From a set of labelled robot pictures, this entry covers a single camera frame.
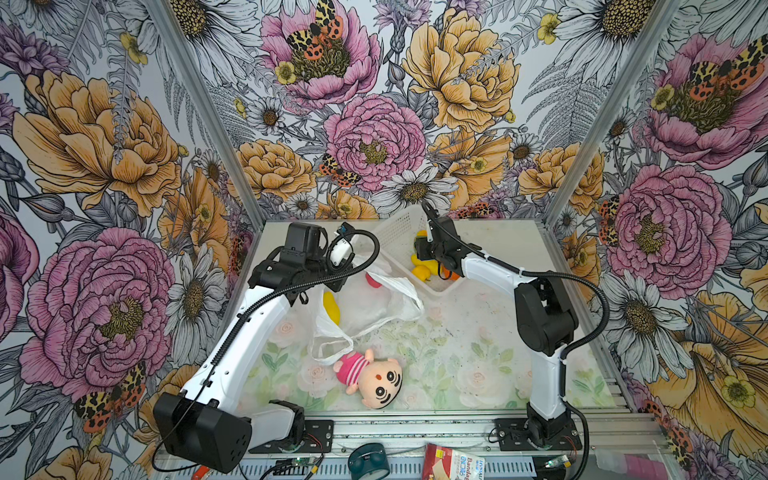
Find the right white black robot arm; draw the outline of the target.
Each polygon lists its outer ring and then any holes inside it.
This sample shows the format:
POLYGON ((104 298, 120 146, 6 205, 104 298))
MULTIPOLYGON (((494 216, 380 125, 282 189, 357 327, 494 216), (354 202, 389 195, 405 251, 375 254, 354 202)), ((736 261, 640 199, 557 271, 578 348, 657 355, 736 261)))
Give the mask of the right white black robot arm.
POLYGON ((426 206, 427 236, 414 241, 421 260, 436 260, 461 278, 478 281, 515 301, 517 331, 531 353, 532 390, 524 426, 527 440, 547 448, 571 430, 562 352, 574 340, 578 320, 563 282, 548 272, 511 266, 464 242, 453 220, 426 206))

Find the white plastic mesh basket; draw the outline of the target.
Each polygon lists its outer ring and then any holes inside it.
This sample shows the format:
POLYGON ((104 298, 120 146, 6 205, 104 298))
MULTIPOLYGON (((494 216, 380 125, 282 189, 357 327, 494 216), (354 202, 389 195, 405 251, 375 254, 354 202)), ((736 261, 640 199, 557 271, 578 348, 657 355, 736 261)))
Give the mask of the white plastic mesh basket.
POLYGON ((438 275, 430 275, 426 281, 420 280, 412 270, 416 265, 411 256, 416 254, 414 242, 418 233, 427 227, 427 217, 418 205, 396 212, 386 220, 381 220, 373 232, 377 236, 381 253, 391 266, 404 274, 416 287, 433 297, 443 297, 453 293, 464 280, 444 280, 438 275))

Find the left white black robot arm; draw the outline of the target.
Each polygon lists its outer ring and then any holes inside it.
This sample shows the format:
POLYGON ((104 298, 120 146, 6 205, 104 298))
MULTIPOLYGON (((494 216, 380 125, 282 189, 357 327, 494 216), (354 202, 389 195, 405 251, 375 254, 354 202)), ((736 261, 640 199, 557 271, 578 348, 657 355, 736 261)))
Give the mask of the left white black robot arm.
POLYGON ((333 238, 315 224, 289 224, 283 245, 257 264, 238 310, 211 355, 176 394, 163 393, 152 410, 170 455, 190 467, 235 470, 249 451, 293 449, 305 437, 303 408, 271 400, 255 413, 239 410, 248 375, 278 324, 308 291, 339 291, 353 275, 355 229, 342 223, 333 238))

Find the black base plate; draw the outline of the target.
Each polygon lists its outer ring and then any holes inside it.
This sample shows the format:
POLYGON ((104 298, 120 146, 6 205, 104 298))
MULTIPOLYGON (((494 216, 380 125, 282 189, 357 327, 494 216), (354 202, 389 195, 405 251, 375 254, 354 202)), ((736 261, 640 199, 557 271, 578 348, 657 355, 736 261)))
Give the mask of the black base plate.
POLYGON ((250 448, 250 454, 330 453, 333 444, 335 422, 309 419, 301 432, 288 438, 250 448))
POLYGON ((568 412, 546 420, 532 418, 497 418, 493 433, 501 451, 573 451, 582 448, 576 425, 568 412))

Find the yellow mango fruit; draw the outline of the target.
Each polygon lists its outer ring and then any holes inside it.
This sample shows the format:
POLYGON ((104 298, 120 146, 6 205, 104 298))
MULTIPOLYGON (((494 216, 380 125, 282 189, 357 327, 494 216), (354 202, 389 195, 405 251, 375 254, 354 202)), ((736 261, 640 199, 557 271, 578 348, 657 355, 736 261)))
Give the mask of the yellow mango fruit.
POLYGON ((430 269, 424 265, 415 266, 411 273, 422 282, 427 282, 432 276, 430 269))

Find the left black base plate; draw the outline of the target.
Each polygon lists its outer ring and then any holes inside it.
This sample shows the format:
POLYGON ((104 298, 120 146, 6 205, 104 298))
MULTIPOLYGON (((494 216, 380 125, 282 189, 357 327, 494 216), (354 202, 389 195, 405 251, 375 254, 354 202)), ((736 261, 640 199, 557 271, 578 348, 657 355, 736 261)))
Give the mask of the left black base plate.
POLYGON ((333 444, 335 422, 309 419, 301 432, 288 438, 250 448, 250 454, 330 453, 333 444))

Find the red handled tool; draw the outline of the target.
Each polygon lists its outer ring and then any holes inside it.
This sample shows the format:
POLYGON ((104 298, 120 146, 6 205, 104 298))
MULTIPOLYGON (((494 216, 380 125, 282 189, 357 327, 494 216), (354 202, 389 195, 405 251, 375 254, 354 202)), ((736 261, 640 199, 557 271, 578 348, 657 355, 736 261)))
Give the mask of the red handled tool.
POLYGON ((211 469, 206 466, 200 466, 192 475, 191 480, 207 480, 211 474, 211 469))

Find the teal tape roll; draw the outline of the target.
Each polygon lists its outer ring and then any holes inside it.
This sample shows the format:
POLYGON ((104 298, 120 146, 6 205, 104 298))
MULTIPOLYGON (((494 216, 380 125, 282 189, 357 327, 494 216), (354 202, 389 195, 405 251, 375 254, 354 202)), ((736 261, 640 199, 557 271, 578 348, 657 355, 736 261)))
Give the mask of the teal tape roll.
POLYGON ((356 448, 348 457, 347 467, 352 480, 381 480, 390 475, 389 460, 381 443, 356 448))

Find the pink plush doll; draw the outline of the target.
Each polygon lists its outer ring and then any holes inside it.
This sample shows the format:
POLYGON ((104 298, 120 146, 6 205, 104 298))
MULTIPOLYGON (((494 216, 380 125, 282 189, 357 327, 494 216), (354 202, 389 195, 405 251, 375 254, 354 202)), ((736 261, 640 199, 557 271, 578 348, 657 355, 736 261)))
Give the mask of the pink plush doll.
POLYGON ((390 405, 403 386, 403 370, 396 359, 376 360, 371 349, 350 352, 333 365, 347 395, 359 394, 362 404, 372 410, 390 405))

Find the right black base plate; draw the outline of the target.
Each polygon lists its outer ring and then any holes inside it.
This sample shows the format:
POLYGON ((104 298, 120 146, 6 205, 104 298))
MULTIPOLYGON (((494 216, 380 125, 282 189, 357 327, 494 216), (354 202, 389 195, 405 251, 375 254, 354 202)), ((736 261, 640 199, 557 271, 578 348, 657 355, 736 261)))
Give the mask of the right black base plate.
POLYGON ((501 451, 573 451, 582 448, 576 425, 568 412, 546 420, 532 418, 497 418, 493 433, 501 451))

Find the white plastic bag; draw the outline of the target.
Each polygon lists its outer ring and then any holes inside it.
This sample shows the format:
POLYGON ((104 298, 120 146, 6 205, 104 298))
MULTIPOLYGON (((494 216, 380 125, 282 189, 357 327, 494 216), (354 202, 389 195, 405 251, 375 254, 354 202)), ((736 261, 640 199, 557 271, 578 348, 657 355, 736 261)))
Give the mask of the white plastic bag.
POLYGON ((308 304, 312 334, 307 351, 313 360, 323 365, 331 365, 343 355, 359 351, 360 340, 385 325, 416 321, 425 313, 424 303, 409 279, 389 276, 378 267, 349 277, 339 292, 331 291, 341 310, 339 326, 329 319, 323 307, 325 291, 331 290, 325 285, 310 289, 308 304), (382 287, 370 287, 366 273, 382 287))

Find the green circuit board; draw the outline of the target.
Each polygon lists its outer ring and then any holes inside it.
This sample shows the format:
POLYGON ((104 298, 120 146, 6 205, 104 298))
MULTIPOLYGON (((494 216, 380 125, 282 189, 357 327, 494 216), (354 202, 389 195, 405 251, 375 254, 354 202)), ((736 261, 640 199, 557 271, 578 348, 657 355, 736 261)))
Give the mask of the green circuit board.
POLYGON ((278 460, 275 464, 277 470, 290 470, 292 468, 314 468, 324 459, 319 457, 299 457, 292 459, 278 460))

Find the aluminium front rail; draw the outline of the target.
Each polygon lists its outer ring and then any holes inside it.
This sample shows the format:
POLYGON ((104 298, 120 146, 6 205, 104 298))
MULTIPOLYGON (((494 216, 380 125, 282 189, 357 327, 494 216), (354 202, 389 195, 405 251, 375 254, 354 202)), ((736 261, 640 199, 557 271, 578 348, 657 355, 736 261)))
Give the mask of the aluminium front rail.
MULTIPOLYGON (((623 453, 667 453, 669 447, 661 429, 648 414, 617 409, 584 412, 587 421, 573 418, 582 446, 604 448, 623 453)), ((526 418, 523 410, 401 412, 389 414, 336 413, 298 417, 290 412, 268 412, 255 419, 229 414, 203 413, 185 419, 180 425, 159 422, 162 442, 167 451, 194 464, 229 471, 243 458, 253 455, 298 456, 319 455, 250 454, 250 448, 288 438, 301 432, 309 419, 335 422, 332 450, 328 456, 343 455, 367 443, 378 442, 390 453, 416 452, 428 443, 453 448, 490 452, 501 451, 493 433, 497 418, 526 418)))

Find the small yellow fruit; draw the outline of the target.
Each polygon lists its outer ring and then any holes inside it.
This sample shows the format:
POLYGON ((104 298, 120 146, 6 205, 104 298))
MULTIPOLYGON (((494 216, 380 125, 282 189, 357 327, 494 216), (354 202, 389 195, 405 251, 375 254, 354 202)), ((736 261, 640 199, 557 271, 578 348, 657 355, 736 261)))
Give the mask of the small yellow fruit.
POLYGON ((336 302, 335 296, 331 291, 323 293, 323 307, 329 319, 339 326, 341 323, 341 310, 336 302))

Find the red white bandage box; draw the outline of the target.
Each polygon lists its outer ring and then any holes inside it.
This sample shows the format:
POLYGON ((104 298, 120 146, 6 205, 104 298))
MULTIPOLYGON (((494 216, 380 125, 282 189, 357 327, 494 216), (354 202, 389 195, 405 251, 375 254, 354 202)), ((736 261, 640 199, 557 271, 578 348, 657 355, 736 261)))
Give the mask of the red white bandage box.
POLYGON ((484 480, 483 457, 455 448, 428 444, 422 468, 422 480, 484 480))

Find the red fruit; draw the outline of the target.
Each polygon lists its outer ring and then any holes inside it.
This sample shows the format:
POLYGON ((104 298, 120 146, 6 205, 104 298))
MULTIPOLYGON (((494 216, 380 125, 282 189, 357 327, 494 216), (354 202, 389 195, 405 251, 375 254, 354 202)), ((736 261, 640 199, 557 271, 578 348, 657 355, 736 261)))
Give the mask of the red fruit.
POLYGON ((368 273, 365 274, 365 279, 366 279, 368 285, 370 287, 374 288, 374 289, 379 289, 379 288, 382 287, 382 284, 380 282, 378 282, 373 276, 371 276, 368 273))

